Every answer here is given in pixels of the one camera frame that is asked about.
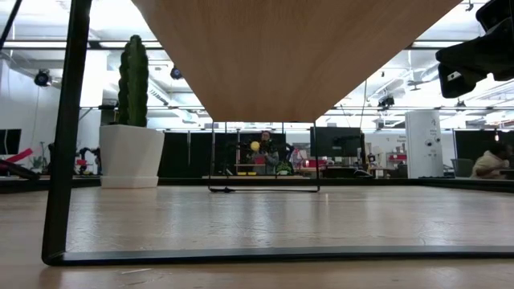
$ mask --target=person in white shirt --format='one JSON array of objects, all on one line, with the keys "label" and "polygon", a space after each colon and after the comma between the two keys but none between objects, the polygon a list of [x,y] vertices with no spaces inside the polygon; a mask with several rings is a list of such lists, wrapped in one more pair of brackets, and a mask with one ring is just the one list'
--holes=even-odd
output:
[{"label": "person in white shirt", "polygon": [[500,170],[509,167],[508,159],[510,159],[511,155],[511,145],[495,143],[482,157],[476,160],[471,178],[492,180],[505,179],[505,176],[500,173]]}]

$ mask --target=white planter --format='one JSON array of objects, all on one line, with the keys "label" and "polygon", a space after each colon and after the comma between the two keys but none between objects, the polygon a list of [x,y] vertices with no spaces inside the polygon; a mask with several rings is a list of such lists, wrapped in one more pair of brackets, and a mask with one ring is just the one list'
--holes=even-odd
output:
[{"label": "white planter", "polygon": [[102,188],[153,188],[164,133],[128,125],[100,127]]}]

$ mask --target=potted cactus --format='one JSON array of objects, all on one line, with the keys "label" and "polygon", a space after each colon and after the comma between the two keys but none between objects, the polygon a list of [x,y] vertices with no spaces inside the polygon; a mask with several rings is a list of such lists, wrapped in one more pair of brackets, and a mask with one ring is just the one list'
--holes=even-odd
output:
[{"label": "potted cactus", "polygon": [[116,124],[100,127],[104,188],[157,186],[164,134],[146,128],[148,79],[146,49],[134,35],[121,55]]}]

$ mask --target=ceiling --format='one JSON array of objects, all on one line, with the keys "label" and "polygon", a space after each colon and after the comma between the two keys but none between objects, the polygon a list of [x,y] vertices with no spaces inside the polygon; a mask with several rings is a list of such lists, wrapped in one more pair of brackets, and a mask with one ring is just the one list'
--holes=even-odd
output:
[{"label": "ceiling", "polygon": [[[468,1],[457,5],[450,13],[435,23],[430,29],[419,36],[419,40],[455,40],[463,41],[476,38],[483,34],[481,26],[475,20],[475,12],[487,1],[471,1],[474,9],[467,11]],[[0,0],[0,23],[3,25],[12,9],[14,0]],[[67,36],[67,21],[71,0],[24,0],[18,17],[14,23],[8,40],[55,40],[64,41]],[[144,40],[156,38],[146,25],[137,8],[130,0],[93,0],[91,11],[91,40],[126,41],[131,35],[138,34]],[[4,50],[12,56],[16,67],[27,74],[35,74],[40,68],[48,68],[52,76],[60,81],[63,73],[63,50]],[[108,77],[104,84],[104,99],[114,100],[117,94],[117,67],[121,51],[105,51],[108,57]],[[329,111],[322,120],[357,124],[363,119],[365,124],[389,117],[391,120],[402,119],[408,107],[453,107],[457,100],[445,100],[441,96],[436,73],[437,61],[435,50],[404,50],[399,52],[380,70],[373,73],[364,83],[355,88],[347,96],[341,95],[336,106],[347,108],[345,113]],[[173,62],[162,50],[148,51],[150,77],[156,93],[167,96],[169,104],[174,106],[199,107],[201,104],[190,90],[185,80],[171,80],[169,73]],[[351,71],[341,69],[341,81]],[[409,85],[412,81],[426,81],[419,85]],[[468,107],[512,107],[514,106],[514,84],[498,83],[486,79],[478,83],[477,88],[463,97]],[[380,112],[377,109],[378,99],[393,95],[396,107],[407,107],[406,110]],[[364,116],[362,106],[367,107]],[[494,120],[489,114],[494,113]],[[443,127],[462,126],[462,123],[483,122],[498,123],[514,119],[509,110],[481,112],[448,112],[442,117]]]}]

